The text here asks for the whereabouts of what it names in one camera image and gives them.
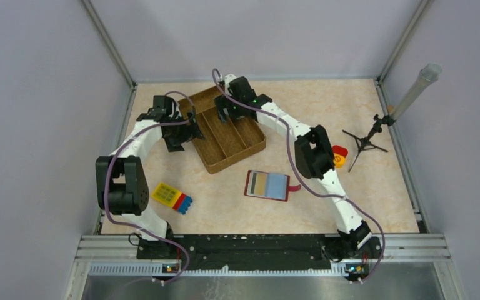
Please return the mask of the brown woven divided tray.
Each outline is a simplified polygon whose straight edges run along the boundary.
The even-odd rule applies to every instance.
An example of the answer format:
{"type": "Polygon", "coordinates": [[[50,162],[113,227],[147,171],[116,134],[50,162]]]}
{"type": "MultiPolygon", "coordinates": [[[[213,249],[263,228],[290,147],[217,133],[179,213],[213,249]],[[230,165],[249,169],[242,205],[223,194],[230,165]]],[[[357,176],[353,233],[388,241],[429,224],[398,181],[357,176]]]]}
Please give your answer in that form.
{"type": "Polygon", "coordinates": [[[210,174],[216,174],[266,148],[266,135],[252,119],[219,120],[214,98],[219,95],[210,87],[190,96],[196,107],[196,122],[204,136],[192,143],[210,174]]]}

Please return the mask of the beige striped credit card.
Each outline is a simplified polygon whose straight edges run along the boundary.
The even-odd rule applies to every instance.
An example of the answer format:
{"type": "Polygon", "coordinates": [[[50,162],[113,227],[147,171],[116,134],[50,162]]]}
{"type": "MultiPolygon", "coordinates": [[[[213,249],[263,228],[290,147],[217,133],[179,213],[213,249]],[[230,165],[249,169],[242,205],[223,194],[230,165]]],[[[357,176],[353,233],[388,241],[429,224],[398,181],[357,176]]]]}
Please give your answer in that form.
{"type": "Polygon", "coordinates": [[[251,171],[249,173],[249,184],[247,187],[247,195],[263,197],[266,195],[266,182],[268,180],[268,173],[251,171]]]}

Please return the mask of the red leather card holder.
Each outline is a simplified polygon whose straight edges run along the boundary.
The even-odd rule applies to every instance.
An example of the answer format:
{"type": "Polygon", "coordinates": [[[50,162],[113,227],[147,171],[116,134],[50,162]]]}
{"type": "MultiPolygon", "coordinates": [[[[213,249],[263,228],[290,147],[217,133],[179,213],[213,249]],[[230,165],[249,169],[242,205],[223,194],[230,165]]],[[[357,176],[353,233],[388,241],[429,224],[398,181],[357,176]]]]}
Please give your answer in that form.
{"type": "Polygon", "coordinates": [[[302,185],[291,185],[291,177],[286,174],[276,173],[276,172],[264,172],[268,173],[268,178],[266,182],[266,195],[263,197],[250,196],[247,195],[248,182],[249,182],[249,173],[255,170],[249,170],[246,177],[246,185],[244,187],[244,195],[252,198],[259,199],[268,199],[273,201],[287,202],[289,198],[289,193],[295,193],[302,189],[302,185]]]}

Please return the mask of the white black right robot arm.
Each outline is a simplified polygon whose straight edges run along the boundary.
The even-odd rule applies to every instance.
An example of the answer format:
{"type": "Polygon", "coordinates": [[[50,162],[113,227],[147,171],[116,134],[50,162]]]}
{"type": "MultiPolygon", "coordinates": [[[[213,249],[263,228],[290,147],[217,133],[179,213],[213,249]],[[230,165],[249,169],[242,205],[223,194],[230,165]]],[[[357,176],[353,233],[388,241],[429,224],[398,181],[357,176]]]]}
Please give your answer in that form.
{"type": "Polygon", "coordinates": [[[350,258],[359,257],[366,250],[373,233],[364,220],[367,214],[349,199],[339,180],[335,154],[325,128],[298,121],[266,94],[257,94],[244,76],[223,76],[214,68],[212,79],[226,100],[224,108],[228,116],[255,120],[286,138],[286,151],[293,173],[302,185],[309,179],[322,187],[321,194],[310,187],[307,191],[328,200],[342,240],[343,253],[350,258]]]}

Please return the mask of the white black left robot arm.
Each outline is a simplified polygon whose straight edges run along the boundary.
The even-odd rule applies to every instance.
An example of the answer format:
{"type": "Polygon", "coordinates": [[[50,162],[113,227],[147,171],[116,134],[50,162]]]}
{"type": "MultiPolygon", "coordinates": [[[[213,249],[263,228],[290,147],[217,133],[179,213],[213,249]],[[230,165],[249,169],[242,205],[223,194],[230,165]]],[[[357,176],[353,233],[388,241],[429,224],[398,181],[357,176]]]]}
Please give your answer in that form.
{"type": "Polygon", "coordinates": [[[152,106],[140,114],[133,130],[108,156],[96,159],[97,200],[110,223],[133,228],[160,258],[181,245],[169,237],[171,227],[149,207],[151,192],[143,162],[153,146],[164,141],[169,152],[183,151],[183,143],[204,139],[196,121],[196,107],[182,113],[171,92],[155,95],[152,106]]]}

